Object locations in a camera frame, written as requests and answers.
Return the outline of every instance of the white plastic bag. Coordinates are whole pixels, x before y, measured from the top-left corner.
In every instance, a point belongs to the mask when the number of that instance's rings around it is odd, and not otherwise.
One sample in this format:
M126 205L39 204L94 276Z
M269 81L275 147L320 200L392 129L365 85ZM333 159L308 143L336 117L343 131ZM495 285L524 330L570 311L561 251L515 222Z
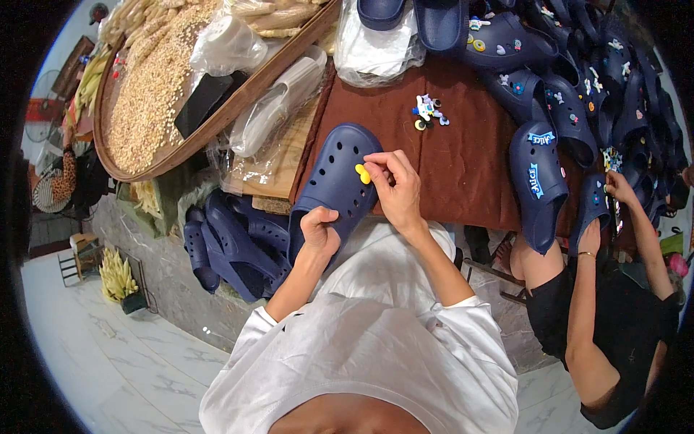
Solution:
M213 77L248 71L265 57L267 45L245 22L217 12L198 35L190 67Z
M355 87L393 84L408 68L424 64L426 49L416 34L412 1L397 27L375 31L359 19L357 0L343 0L333 56L337 75Z

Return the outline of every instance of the person's left hand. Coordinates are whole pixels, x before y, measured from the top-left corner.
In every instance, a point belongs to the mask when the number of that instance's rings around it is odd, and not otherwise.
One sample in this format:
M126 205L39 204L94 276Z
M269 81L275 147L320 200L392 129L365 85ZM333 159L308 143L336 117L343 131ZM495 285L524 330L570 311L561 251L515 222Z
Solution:
M324 206L312 209L301 219L301 232L309 249L323 258L330 259L340 247L340 236L328 223L337 220L339 213Z

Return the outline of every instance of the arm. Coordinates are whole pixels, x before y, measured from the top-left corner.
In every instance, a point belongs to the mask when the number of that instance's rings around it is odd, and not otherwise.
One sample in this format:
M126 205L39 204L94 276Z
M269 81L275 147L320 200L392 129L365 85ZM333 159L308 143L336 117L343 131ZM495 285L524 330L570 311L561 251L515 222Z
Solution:
M452 306L475 295L458 268L434 240L427 222L419 213L419 175L402 150L372 153L365 156L364 168L369 172L381 208L388 221L417 251L441 304ZM395 187L388 182L393 174Z
M636 248L646 267L648 283L653 293L660 300L667 299L675 290L672 288L672 283L670 283L668 269L665 266L665 261L663 261L660 243L653 230L653 225L643 211L641 204L636 200L636 196L631 201L628 201L626 205L629 207L629 213L632 216Z
M434 240L425 220L422 219L421 230L405 239L417 251L419 262L443 306L452 306L475 295L460 270Z
M668 278L668 269L663 261L660 243L653 225L638 202L632 187L622 174L610 170L607 172L606 189L615 199L629 207L636 236L636 247L643 258L648 283L660 300L667 299L675 290Z
M75 190L75 183L75 154L72 151L65 151L62 155L62 175L51 179L53 200L60 202L69 199Z
M301 219L304 245L287 279L265 306L265 312L275 321L280 322L290 313L301 309L313 293L330 258L340 247L339 235L327 225L335 221L337 216L337 211L319 206Z
M600 224L597 223L596 226L599 247ZM617 369L593 343L594 328L595 258L579 255L576 282L568 312L565 358L576 392L581 402L589 408L599 407L601 403L604 403L605 398L609 398L608 393L620 378Z

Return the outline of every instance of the pile of shoe charms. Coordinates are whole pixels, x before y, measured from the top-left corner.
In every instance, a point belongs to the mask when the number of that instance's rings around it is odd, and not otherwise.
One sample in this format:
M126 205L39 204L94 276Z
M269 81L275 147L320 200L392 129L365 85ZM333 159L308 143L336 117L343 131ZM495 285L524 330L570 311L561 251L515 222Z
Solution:
M434 128L434 118L439 118L440 125L448 125L450 121L438 109L441 101L437 98L429 98L429 94L417 95L417 107L412 109L412 114L419 117L414 121L414 128L424 131L427 128Z
M609 147L602 152L605 171L614 170L622 173L622 154L613 147Z

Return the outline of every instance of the green bag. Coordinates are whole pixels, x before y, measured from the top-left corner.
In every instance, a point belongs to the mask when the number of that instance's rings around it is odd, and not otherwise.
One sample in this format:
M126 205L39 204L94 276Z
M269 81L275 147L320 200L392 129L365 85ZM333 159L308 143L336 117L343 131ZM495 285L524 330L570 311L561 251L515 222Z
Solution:
M186 189L190 178L189 165L183 163L152 180L162 219L135 208L137 201L130 196L130 184L118 184L116 203L131 219L137 222L143 234L149 235L155 240L166 237L171 232L171 227L177 223L178 200Z

